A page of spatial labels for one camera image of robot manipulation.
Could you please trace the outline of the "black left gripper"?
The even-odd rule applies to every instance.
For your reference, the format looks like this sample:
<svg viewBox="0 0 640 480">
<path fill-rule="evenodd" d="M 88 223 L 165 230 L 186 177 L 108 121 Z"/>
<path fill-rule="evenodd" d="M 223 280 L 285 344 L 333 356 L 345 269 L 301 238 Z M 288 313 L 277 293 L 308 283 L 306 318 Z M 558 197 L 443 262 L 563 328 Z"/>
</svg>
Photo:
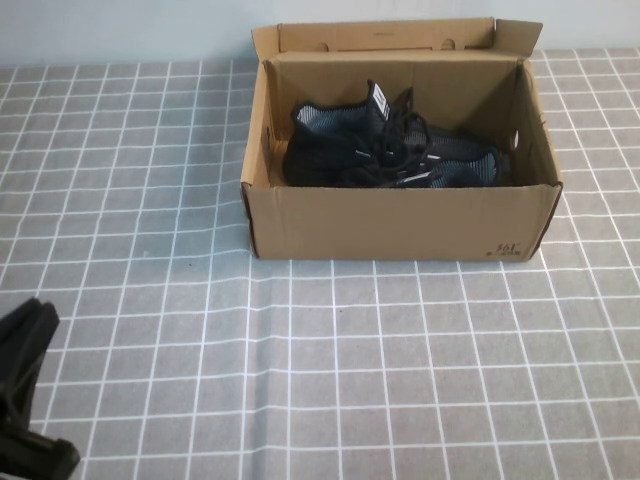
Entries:
<svg viewBox="0 0 640 480">
<path fill-rule="evenodd" d="M 69 441 L 31 432 L 35 386 L 59 325 L 52 303 L 31 298 L 1 319 L 1 473 L 69 479 L 80 463 Z"/>
</svg>

